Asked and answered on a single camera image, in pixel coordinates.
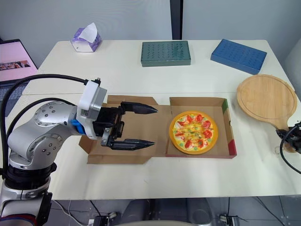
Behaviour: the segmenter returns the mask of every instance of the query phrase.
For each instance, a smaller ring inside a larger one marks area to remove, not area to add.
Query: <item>green tray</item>
[[[142,67],[190,65],[187,41],[152,41],[142,43]]]

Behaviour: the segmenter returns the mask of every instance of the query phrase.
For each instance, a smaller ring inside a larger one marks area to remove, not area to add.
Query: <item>monitor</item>
[[[0,83],[35,75],[37,71],[19,39],[0,42]]]

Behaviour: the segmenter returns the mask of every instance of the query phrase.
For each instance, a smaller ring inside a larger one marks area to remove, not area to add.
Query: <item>tomato topping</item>
[[[178,123],[180,124],[180,126],[183,126],[184,125],[184,121],[178,121]]]
[[[183,136],[183,135],[184,135],[184,133],[176,133],[175,134],[176,137]]]
[[[202,126],[204,127],[204,128],[209,128],[210,127],[210,125],[211,125],[211,122],[210,121],[208,121],[208,120],[206,120],[205,122],[203,122],[203,124],[202,124]]]
[[[185,147],[186,148],[189,148],[189,146],[192,144],[192,142],[191,142],[191,140],[188,140],[187,142],[186,142],[186,144],[185,144]]]
[[[196,117],[196,122],[201,122],[203,120],[203,116],[201,114],[198,114]]]
[[[205,138],[211,138],[212,137],[212,132],[210,130],[205,130],[203,132],[203,134],[205,135]]]
[[[204,142],[202,139],[198,140],[198,146],[202,148],[204,146]]]
[[[191,122],[192,122],[191,116],[190,116],[190,115],[187,115],[187,116],[186,116],[186,120],[187,120],[189,123],[191,123]]]

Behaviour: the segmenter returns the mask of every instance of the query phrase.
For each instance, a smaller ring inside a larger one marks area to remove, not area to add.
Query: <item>wooden pizza board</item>
[[[286,131],[287,121],[297,107],[294,90],[283,80],[267,74],[244,80],[237,88],[237,100],[247,115]]]

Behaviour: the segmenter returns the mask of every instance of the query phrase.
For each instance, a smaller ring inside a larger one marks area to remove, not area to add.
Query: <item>pizza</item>
[[[209,151],[218,138],[218,129],[214,120],[198,111],[177,115],[170,124],[169,133],[176,148],[187,154]]]

